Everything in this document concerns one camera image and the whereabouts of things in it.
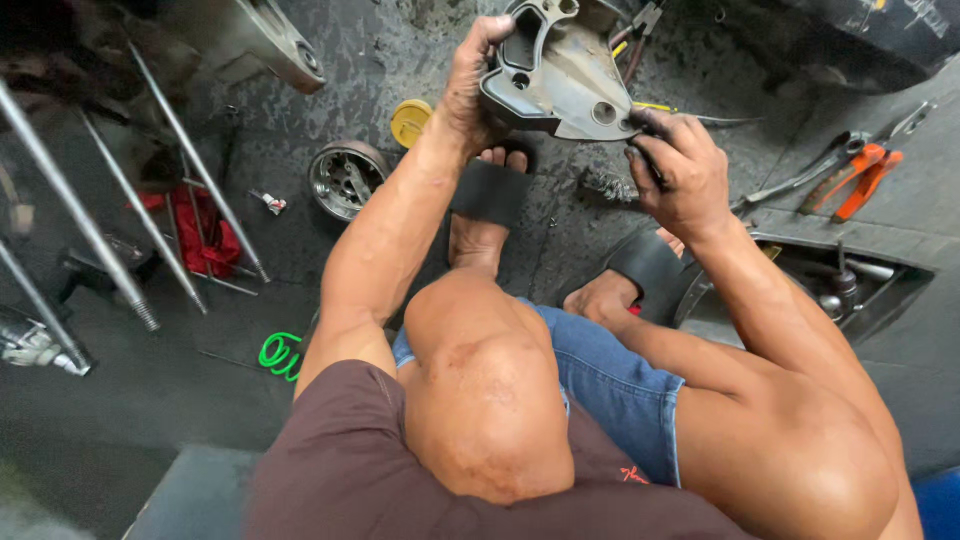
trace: hand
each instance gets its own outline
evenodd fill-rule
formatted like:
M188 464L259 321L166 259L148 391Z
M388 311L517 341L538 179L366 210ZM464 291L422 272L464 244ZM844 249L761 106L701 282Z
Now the hand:
M650 134L637 135L626 151L647 213L691 248L736 221L730 212L727 154L700 120L640 108L631 120Z
M509 15L479 17L453 56L444 99L434 117L438 127L449 130L447 135L463 139L471 155L506 135L505 127L492 125L492 116L481 110L480 81L488 73L487 55L491 48L515 27L516 22Z

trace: foot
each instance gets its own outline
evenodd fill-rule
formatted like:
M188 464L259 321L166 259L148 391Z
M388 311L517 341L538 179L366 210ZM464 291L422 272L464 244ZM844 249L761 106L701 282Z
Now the foot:
M684 244L666 229L657 231L678 258L684 256ZM580 315L603 324L614 316L622 316L640 298L636 285L622 275L607 270L584 288L573 292L564 300L564 311Z
M503 147L484 150L480 159L517 172L527 172L527 155L513 152L507 156ZM454 270L473 268L496 279L500 270L500 254L510 230L489 221L470 219L454 213L450 223L450 266Z

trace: forearm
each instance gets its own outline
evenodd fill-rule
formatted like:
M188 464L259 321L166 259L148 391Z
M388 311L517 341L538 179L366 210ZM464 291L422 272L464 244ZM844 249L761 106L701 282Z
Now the forearm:
M857 363L847 339L827 315L757 248L735 218L708 241L688 246L730 311L747 350L791 366ZM862 378L869 378L862 369Z
M442 114L337 242L324 271L322 313L368 313L382 327L402 304L470 152L444 129Z
M690 388L730 397L747 395L758 378L776 369L749 353L649 323L626 309L611 312L601 324L624 347L654 368L683 377Z

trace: fingernail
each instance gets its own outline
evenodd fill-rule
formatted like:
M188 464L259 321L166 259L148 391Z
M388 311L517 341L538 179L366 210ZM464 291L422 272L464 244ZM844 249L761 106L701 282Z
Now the fingernail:
M496 25L499 26L501 30L513 28L514 18L510 15L500 15L496 18Z

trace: logo on shorts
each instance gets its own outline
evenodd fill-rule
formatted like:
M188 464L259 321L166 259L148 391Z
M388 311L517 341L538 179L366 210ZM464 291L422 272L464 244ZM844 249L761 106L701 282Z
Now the logo on shorts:
M650 483L650 482L648 482L647 480L642 479L642 478L636 473L636 466L634 466L634 469L633 469L633 470L631 470L631 469L620 469L620 472L623 473L623 474L625 474L625 475L627 475L626 477L623 477L623 481L633 480L633 481L637 481L637 482L640 482L640 483L647 483L647 484Z

